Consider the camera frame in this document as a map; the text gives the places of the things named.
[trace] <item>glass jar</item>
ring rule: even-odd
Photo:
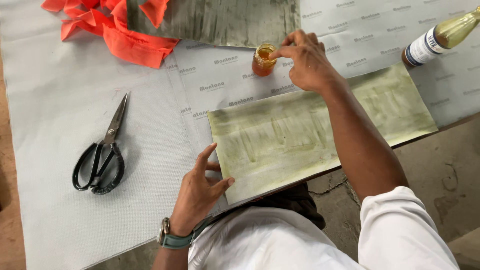
[[[275,46],[268,43],[262,44],[257,48],[253,54],[252,61],[252,70],[255,74],[264,77],[272,73],[273,67],[276,64],[276,58],[269,59],[268,56],[274,50],[276,50]]]

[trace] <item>orange fabric scrap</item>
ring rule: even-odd
[[[93,8],[99,3],[100,6],[112,10],[111,16],[107,17]],[[78,9],[81,4],[90,7],[89,11]],[[102,36],[108,49],[116,57],[139,65],[159,68],[162,59],[173,51],[179,41],[174,38],[154,37],[128,30],[126,0],[45,0],[41,7],[55,12],[63,9],[71,18],[71,20],[62,20],[60,32],[62,41],[68,38],[76,27],[79,27]]]
[[[167,9],[167,2],[168,0],[147,0],[147,2],[139,6],[155,28],[158,28],[162,23],[165,10]]]

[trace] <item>white shirt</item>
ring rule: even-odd
[[[296,212],[238,210],[198,236],[189,250],[188,269],[458,269],[424,205],[407,187],[366,197],[360,222],[357,263]]]

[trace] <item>green watch strap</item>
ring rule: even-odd
[[[191,232],[185,237],[175,236],[171,234],[166,234],[163,237],[162,247],[170,249],[182,249],[192,242],[194,232]]]
[[[181,237],[175,236],[171,234],[164,234],[163,240],[161,240],[162,247],[170,248],[170,249],[182,249],[190,245],[200,233],[208,226],[209,220],[205,220],[198,226],[198,228],[194,229],[189,235]]]

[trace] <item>orange liquid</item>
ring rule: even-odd
[[[260,51],[258,51],[258,56],[260,56],[260,58],[262,58],[263,60],[269,60],[268,56],[270,55],[271,52],[272,51],[270,51],[269,49],[261,49]],[[257,63],[257,61],[255,61],[255,56],[253,56],[252,70],[255,74],[257,74],[260,77],[265,77],[270,73],[272,73],[274,66],[275,64],[262,65],[260,63]]]

